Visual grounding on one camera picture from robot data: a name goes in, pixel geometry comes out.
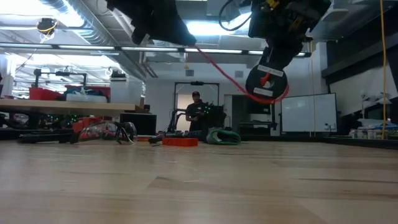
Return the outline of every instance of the orange box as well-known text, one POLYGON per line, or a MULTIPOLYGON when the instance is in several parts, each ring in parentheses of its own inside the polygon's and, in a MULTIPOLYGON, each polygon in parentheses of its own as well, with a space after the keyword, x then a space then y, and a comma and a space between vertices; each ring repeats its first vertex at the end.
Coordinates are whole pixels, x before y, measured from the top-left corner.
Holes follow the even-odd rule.
POLYGON ((198 146, 198 139, 193 138, 163 138, 165 146, 198 146))

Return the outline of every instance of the desk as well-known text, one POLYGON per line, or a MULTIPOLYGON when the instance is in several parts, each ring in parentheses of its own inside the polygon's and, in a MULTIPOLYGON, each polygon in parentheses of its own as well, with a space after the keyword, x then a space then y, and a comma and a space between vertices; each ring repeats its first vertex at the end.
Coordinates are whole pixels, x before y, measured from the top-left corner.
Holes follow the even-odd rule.
POLYGON ((31 111, 45 114, 79 114, 119 116, 124 111, 137 111, 143 109, 132 104, 122 103, 87 103, 69 101, 44 101, 44 100, 0 100, 0 109, 31 111))

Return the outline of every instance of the white label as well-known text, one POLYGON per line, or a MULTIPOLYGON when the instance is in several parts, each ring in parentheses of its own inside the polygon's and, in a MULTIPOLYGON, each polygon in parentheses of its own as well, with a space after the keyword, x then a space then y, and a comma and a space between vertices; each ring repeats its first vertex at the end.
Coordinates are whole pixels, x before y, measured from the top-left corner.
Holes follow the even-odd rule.
POLYGON ((269 73, 271 73, 273 75, 277 75, 279 77, 282 77, 284 75, 283 71, 279 71, 279 70, 276 70, 276 69, 273 69, 273 68, 269 68, 269 67, 263 66, 263 65, 259 65, 257 67, 257 69, 262 71, 262 72, 269 72, 269 73))
POLYGON ((273 91, 265 90, 265 89, 257 88, 257 87, 254 88, 254 93, 261 94, 264 96, 273 96, 274 95, 273 91))

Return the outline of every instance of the person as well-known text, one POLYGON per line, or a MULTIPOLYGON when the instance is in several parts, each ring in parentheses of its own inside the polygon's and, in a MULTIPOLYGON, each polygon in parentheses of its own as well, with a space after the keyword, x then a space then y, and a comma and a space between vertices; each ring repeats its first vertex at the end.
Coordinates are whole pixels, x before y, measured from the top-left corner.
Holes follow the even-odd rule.
POLYGON ((194 91, 192 93, 193 103, 188 105, 186 112, 186 120, 191 122, 189 131, 201 131, 203 127, 203 109, 205 103, 200 99, 200 93, 194 91))

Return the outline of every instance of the green object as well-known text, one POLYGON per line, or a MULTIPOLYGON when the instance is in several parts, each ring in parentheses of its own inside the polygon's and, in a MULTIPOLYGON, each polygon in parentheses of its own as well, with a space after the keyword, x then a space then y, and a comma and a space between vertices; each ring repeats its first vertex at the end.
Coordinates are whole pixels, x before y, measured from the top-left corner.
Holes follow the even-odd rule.
POLYGON ((239 144, 241 142, 241 137, 238 133, 232 131, 214 129, 209 131, 206 140, 208 144, 231 146, 239 144))

